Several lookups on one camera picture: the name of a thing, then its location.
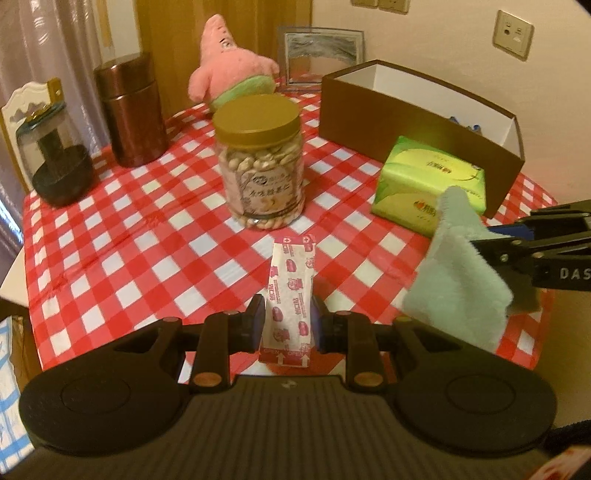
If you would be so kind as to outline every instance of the black circular disc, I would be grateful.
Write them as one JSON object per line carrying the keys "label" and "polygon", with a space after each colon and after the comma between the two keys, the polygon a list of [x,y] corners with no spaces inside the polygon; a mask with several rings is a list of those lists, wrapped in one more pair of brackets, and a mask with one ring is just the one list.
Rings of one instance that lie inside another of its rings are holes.
{"label": "black circular disc", "polygon": [[35,442],[70,455],[103,455],[164,432],[182,406],[177,382],[144,355],[83,356],[35,377],[20,399]]}
{"label": "black circular disc", "polygon": [[468,360],[406,375],[394,395],[405,422],[423,439],[461,455],[510,455],[539,442],[556,415],[550,386],[510,362]]}

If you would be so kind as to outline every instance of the ribbed black surface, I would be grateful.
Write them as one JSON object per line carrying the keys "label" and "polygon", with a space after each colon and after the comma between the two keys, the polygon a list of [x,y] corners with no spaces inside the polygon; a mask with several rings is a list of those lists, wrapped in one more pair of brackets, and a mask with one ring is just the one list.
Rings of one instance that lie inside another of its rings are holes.
{"label": "ribbed black surface", "polygon": [[61,480],[523,480],[537,450],[466,459],[410,435],[386,402],[339,377],[240,377],[228,392],[194,397],[166,434],[106,458],[37,449],[6,478]]}

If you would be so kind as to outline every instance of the green tissue package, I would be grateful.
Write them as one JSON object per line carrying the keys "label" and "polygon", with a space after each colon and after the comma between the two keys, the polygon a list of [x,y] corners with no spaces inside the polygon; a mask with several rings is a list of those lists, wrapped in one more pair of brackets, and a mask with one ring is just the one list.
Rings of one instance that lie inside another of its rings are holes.
{"label": "green tissue package", "polygon": [[399,137],[380,172],[372,213],[431,237],[439,223],[437,198],[452,185],[461,187],[474,210],[484,214],[484,170]]}

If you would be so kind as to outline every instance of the light switch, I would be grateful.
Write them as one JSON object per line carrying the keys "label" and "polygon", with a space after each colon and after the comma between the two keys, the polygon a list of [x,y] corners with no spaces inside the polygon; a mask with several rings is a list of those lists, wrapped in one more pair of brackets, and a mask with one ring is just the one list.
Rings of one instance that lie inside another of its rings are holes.
{"label": "light switch", "polygon": [[530,53],[534,26],[514,15],[499,10],[492,42],[496,47],[525,61]]}
{"label": "light switch", "polygon": [[399,14],[407,14],[410,0],[379,0],[378,7],[380,10],[387,10],[389,12],[396,12]]}
{"label": "light switch", "polygon": [[354,7],[376,8],[378,6],[378,0],[351,0],[351,5]]}

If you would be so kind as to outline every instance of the copper-colored bolt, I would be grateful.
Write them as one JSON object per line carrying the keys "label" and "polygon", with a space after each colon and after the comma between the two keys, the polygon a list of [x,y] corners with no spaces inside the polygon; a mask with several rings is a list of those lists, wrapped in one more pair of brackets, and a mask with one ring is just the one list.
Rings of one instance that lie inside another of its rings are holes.
{"label": "copper-colored bolt", "polygon": [[376,372],[361,372],[355,375],[353,381],[360,387],[375,388],[383,383],[384,378]]}
{"label": "copper-colored bolt", "polygon": [[193,377],[193,382],[198,387],[217,387],[222,383],[222,377],[215,372],[201,372]]}

